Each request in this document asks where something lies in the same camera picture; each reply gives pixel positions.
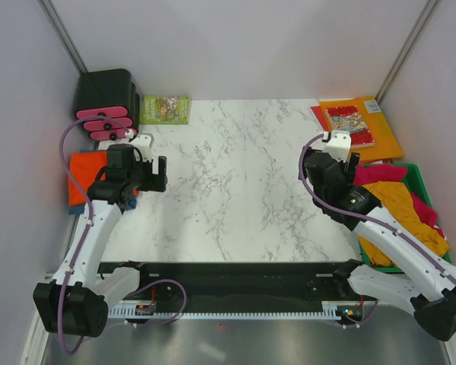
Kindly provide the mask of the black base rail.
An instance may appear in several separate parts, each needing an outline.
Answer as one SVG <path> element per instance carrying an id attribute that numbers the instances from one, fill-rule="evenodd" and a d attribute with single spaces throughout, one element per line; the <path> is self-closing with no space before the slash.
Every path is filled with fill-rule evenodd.
<path id="1" fill-rule="evenodd" d="M 130 298 L 166 312 L 319 311 L 322 303 L 359 303 L 343 262 L 143 262 Z"/>

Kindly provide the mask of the orange folder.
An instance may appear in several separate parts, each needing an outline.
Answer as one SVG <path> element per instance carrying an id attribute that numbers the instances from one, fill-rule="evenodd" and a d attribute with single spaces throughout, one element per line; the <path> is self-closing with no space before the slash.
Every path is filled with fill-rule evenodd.
<path id="1" fill-rule="evenodd" d="M 404 157 L 404 151 L 395 138 L 390 125 L 379 108 L 374 97 L 357 97 L 346 100 L 321 100 L 321 111 L 325 115 L 327 123 L 330 123 L 326 110 L 330 107 L 355 106 L 362 115 L 365 123 L 375 140 L 374 145 L 353 148 L 352 151 L 360 154 L 360 160 L 364 163 L 377 160 L 400 159 Z"/>

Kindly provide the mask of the yellow t shirt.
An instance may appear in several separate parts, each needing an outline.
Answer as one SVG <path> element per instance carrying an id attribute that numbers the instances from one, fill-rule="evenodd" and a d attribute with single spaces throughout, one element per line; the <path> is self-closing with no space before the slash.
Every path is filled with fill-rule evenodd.
<path id="1" fill-rule="evenodd" d="M 363 185 L 389 210 L 405 229 L 443 258 L 450 249 L 437 213 L 426 205 L 403 182 L 374 182 Z"/>

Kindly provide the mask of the black pink mini drawer unit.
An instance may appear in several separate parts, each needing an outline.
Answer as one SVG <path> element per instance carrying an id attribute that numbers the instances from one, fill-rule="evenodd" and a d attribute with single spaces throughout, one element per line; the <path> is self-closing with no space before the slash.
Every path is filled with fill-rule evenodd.
<path id="1" fill-rule="evenodd" d="M 83 73 L 78 80 L 73 115 L 94 141 L 115 141 L 126 129 L 139 130 L 140 95 L 123 68 Z"/>

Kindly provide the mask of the magenta t shirt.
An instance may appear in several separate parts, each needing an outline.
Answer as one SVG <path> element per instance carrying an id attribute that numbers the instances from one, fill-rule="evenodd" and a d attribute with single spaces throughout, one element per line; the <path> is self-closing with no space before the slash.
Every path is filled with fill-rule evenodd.
<path id="1" fill-rule="evenodd" d="M 376 182 L 403 183 L 412 198 L 413 210 L 422 224 L 426 224 L 446 239 L 438 226 L 438 215 L 432 208 L 430 197 L 420 170 L 413 163 L 363 164 L 357 167 L 355 183 L 365 185 Z"/>

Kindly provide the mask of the red yellow comic book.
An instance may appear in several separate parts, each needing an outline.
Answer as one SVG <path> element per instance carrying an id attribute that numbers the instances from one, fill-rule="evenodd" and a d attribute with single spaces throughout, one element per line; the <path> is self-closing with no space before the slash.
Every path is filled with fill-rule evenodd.
<path id="1" fill-rule="evenodd" d="M 366 148 L 375 144 L 375 139 L 356 106 L 329 107 L 325 114 L 332 129 L 350 134 L 351 148 Z"/>

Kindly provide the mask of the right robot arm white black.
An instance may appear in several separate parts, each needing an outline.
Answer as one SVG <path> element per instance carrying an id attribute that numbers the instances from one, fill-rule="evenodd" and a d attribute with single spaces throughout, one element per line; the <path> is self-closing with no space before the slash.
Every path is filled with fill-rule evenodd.
<path id="1" fill-rule="evenodd" d="M 432 337 L 450 340 L 456 333 L 456 266 L 405 229 L 368 189 L 350 183 L 346 167 L 305 146 L 299 180 L 324 214 L 379 248 L 407 277 L 351 262 L 351 271 L 333 280 L 334 293 L 345 300 L 355 294 L 382 300 L 409 313 Z"/>

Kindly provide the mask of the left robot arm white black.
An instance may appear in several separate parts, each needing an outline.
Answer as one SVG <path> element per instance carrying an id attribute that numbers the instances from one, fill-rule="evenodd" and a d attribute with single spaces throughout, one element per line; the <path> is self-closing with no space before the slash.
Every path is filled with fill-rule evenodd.
<path id="1" fill-rule="evenodd" d="M 143 299 L 151 291 L 151 280 L 140 266 L 126 262 L 104 280 L 97 273 L 106 244 L 125 211 L 139 192 L 165 192 L 167 159 L 143 159 L 132 144 L 113 144 L 106 151 L 103 177 L 87 191 L 78 231 L 58 270 L 48 283 L 38 283 L 33 301 L 49 333 L 98 337 L 106 326 L 107 314 L 131 294 Z"/>

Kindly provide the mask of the green plastic bin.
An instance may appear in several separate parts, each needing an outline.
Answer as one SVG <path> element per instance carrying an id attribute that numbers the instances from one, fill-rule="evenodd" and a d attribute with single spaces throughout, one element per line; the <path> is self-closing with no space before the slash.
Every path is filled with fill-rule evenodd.
<path id="1" fill-rule="evenodd" d="M 354 183 L 375 195 L 393 217 L 436 255 L 450 262 L 450 245 L 438 226 L 419 168 L 411 163 L 363 164 Z"/>

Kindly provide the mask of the folded blue t shirt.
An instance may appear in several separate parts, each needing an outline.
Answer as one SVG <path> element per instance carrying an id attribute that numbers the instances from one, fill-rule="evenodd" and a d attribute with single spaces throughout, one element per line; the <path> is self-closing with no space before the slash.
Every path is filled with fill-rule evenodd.
<path id="1" fill-rule="evenodd" d="M 137 197 L 134 197 L 132 200 L 128 202 L 128 204 L 125 206 L 126 211 L 134 210 L 136 209 L 138 204 Z M 69 214 L 70 215 L 81 215 L 84 213 L 85 209 L 85 203 L 79 204 L 79 205 L 73 205 L 69 207 Z"/>

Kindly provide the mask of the red folder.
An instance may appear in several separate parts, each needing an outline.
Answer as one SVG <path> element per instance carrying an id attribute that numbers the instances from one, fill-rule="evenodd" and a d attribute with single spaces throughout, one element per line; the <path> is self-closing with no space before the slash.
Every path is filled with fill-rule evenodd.
<path id="1" fill-rule="evenodd" d="M 315 118 L 318 120 L 321 128 L 325 131 L 325 132 L 329 132 L 331 130 L 326 118 L 325 118 L 325 115 L 324 113 L 322 112 L 322 109 L 320 106 L 312 106 L 311 107 L 311 111 L 312 113 L 314 114 Z"/>

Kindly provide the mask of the green treehouse book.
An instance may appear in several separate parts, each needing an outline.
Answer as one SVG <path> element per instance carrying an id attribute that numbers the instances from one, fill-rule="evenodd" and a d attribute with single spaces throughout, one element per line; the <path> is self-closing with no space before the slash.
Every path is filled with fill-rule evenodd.
<path id="1" fill-rule="evenodd" d="M 187 125 L 190 97 L 144 97 L 141 105 L 142 125 Z"/>

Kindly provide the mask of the folded orange t shirt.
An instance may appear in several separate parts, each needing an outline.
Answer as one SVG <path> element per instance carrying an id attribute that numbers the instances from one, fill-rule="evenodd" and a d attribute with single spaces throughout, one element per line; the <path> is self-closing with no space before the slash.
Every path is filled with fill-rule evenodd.
<path id="1" fill-rule="evenodd" d="M 81 188 L 87 192 L 100 169 L 106 164 L 106 151 L 78 152 L 72 154 L 69 170 Z M 71 207 L 86 203 L 85 197 L 71 179 L 68 179 L 68 201 Z"/>

